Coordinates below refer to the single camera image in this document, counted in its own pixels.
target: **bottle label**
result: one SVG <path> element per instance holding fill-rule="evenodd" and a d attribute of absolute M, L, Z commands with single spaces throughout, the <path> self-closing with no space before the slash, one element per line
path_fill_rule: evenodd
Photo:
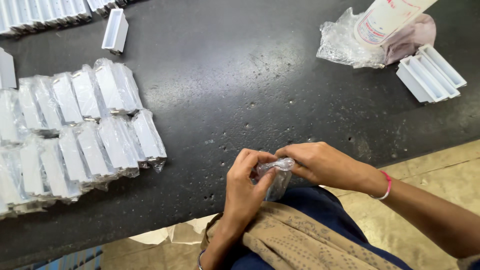
<path fill-rule="evenodd" d="M 365 15 L 356 31 L 363 40 L 377 45 L 399 30 L 420 10 L 421 7 L 412 5 L 407 0 L 382 0 Z"/>

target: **hand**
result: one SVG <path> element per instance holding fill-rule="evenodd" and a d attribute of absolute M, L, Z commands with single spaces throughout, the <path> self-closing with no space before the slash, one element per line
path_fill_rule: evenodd
<path fill-rule="evenodd" d="M 265 198 L 267 189 L 276 175 L 275 168 L 269 170 L 258 182 L 252 184 L 250 173 L 257 163 L 268 163 L 277 158 L 267 152 L 243 149 L 227 173 L 227 195 L 223 214 L 226 227 L 241 233 L 252 220 Z"/>
<path fill-rule="evenodd" d="M 376 168 L 356 161 L 325 142 L 289 145 L 275 155 L 291 157 L 297 176 L 317 185 L 353 190 L 382 197 L 388 188 L 385 176 Z"/>

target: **pink cloth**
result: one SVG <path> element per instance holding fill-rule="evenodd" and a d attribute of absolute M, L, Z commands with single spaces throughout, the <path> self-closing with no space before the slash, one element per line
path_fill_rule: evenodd
<path fill-rule="evenodd" d="M 437 27 L 430 15 L 420 14 L 410 24 L 389 38 L 383 45 L 385 65 L 415 54 L 419 47 L 435 42 Z"/>

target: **pink bracelet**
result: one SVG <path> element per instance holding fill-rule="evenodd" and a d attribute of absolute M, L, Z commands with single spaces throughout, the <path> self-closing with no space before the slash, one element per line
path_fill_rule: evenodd
<path fill-rule="evenodd" d="M 385 198 L 388 197 L 388 194 L 390 193 L 390 189 L 392 188 L 392 178 L 390 178 L 390 176 L 384 172 L 384 171 L 381 171 L 383 174 L 385 174 L 386 178 L 387 178 L 387 181 L 388 181 L 388 189 L 387 189 L 387 193 L 385 193 L 385 195 L 383 197 L 380 197 L 380 198 L 377 198 L 377 197 L 373 197 L 372 195 L 370 195 L 370 197 L 376 199 L 376 200 L 383 200 Z"/>

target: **person's left hand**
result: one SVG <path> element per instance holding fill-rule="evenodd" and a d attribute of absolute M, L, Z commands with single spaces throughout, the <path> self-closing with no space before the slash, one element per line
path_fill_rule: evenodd
<path fill-rule="evenodd" d="M 252 184 L 250 173 L 257 163 L 268 163 L 277 157 L 267 152 L 243 149 L 227 173 L 227 195 L 223 221 L 237 232 L 243 232 L 257 213 L 265 198 L 267 189 L 276 175 L 270 169 L 258 182 Z"/>

